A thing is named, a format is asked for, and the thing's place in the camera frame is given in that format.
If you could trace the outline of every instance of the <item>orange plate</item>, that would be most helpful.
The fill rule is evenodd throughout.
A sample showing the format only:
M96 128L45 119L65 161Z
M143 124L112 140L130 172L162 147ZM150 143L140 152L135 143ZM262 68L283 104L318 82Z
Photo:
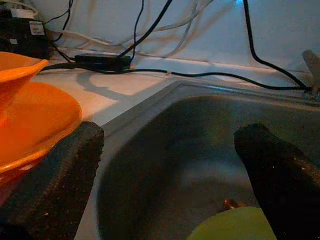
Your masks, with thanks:
M0 177L47 154L81 119L81 107L69 94L44 83L27 83L0 121Z

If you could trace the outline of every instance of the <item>gray sink basin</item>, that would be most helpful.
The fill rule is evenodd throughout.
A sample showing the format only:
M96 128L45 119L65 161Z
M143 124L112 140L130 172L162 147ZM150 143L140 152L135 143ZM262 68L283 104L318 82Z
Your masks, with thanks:
M179 82L104 126L100 238L185 240L225 199L258 207L234 147L253 123L320 167L320 105L299 97Z

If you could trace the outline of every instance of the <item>orange bowl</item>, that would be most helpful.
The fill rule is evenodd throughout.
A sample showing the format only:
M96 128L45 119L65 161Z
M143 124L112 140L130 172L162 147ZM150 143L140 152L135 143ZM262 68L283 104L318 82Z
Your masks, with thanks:
M0 123L19 90L48 62L48 60L0 51Z

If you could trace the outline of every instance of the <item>power adapter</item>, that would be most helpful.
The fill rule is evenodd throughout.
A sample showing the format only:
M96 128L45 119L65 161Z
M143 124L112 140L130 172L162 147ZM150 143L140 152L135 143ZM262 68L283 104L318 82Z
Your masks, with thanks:
M88 64L90 68L103 71L122 72L130 69L131 57L85 53L74 57L76 63Z

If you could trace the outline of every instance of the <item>faucet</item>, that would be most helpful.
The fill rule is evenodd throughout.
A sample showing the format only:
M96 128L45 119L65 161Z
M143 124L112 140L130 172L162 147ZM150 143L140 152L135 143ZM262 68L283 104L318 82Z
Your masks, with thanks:
M320 58L311 50L304 51L302 56L311 74L313 75L311 96L316 101L320 101Z

